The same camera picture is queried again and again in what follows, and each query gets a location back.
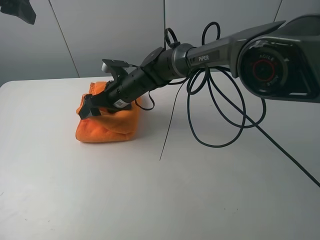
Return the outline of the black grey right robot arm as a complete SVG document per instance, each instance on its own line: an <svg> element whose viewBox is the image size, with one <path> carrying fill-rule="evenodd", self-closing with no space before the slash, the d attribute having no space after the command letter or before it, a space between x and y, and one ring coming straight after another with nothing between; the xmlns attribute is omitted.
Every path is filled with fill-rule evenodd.
<svg viewBox="0 0 320 240"><path fill-rule="evenodd" d="M103 60L113 77L97 94L88 94L81 119L129 110L143 94L190 76L197 70L229 70L253 95L270 100L320 101L320 16L303 15L289 22L252 27L202 46L175 41L159 47L139 65Z"/></svg>

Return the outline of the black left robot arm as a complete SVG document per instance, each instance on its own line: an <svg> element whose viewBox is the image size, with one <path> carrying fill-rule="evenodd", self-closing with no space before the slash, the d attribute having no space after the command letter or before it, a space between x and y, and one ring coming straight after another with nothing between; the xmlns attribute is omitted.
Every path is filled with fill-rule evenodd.
<svg viewBox="0 0 320 240"><path fill-rule="evenodd" d="M36 13L30 0L0 0L0 12L20 18L30 25L36 21Z"/></svg>

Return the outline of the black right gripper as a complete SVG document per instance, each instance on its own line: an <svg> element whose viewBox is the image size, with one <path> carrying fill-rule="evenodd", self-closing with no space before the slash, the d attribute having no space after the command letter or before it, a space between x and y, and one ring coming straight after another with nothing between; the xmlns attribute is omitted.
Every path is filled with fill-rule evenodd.
<svg viewBox="0 0 320 240"><path fill-rule="evenodd" d="M113 114L120 111L129 111L132 109L132 105L129 103L125 104L123 108L118 108L107 99L107 94L102 91L101 93L96 95L86 94L84 96L83 105L80 108L78 115L81 120L85 120L91 117L97 117L101 115L100 108L103 108L108 113Z"/></svg>

